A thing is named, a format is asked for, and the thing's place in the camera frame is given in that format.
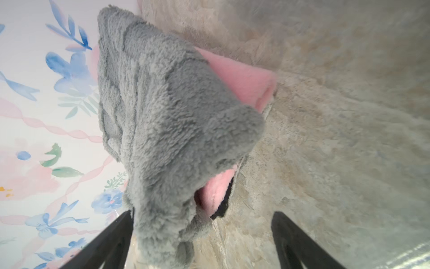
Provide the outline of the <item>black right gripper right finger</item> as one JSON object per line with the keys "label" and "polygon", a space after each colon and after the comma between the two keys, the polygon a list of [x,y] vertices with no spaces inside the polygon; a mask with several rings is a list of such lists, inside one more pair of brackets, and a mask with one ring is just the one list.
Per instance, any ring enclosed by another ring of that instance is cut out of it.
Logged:
{"label": "black right gripper right finger", "polygon": [[284,213],[274,213],[271,230],[281,269],[345,269]]}

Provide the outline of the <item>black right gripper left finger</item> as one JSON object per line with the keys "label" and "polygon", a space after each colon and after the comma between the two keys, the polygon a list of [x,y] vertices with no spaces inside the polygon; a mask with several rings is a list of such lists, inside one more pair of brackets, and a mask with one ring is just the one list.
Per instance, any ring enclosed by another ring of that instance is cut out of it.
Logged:
{"label": "black right gripper left finger", "polygon": [[133,233],[134,211],[122,213],[62,269],[124,269]]}

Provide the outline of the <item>grey fluffy blanket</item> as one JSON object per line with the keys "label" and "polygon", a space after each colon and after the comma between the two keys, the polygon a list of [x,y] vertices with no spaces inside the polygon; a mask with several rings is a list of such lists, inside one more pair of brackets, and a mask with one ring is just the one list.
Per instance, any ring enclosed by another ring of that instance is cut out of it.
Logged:
{"label": "grey fluffy blanket", "polygon": [[115,6],[97,21],[100,129],[128,174],[141,256],[159,269],[187,269],[193,241],[211,226],[196,191],[251,152],[263,117],[186,40]]}

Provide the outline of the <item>pink fluffy blanket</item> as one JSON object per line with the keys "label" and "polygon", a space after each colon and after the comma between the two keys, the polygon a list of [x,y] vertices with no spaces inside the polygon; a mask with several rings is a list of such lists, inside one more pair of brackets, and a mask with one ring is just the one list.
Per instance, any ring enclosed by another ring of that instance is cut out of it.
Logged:
{"label": "pink fluffy blanket", "polygon": [[[249,66],[201,48],[197,48],[197,51],[241,102],[251,105],[260,113],[264,111],[277,86],[274,72]],[[209,217],[217,211],[224,199],[230,180],[235,176],[238,167],[235,165],[232,169],[216,175],[198,191],[199,203]]]}

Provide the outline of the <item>black white patterned blanket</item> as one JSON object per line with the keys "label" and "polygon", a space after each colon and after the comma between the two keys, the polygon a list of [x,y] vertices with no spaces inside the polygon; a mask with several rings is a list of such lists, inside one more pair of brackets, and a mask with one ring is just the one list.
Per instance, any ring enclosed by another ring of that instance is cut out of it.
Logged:
{"label": "black white patterned blanket", "polygon": [[230,183],[229,183],[228,188],[227,188],[227,191],[225,193],[224,199],[222,200],[221,204],[219,205],[217,211],[211,216],[212,220],[215,220],[218,217],[220,217],[220,218],[225,217],[227,210],[229,208],[229,199],[231,196],[233,184],[234,184],[234,178],[231,178]]}

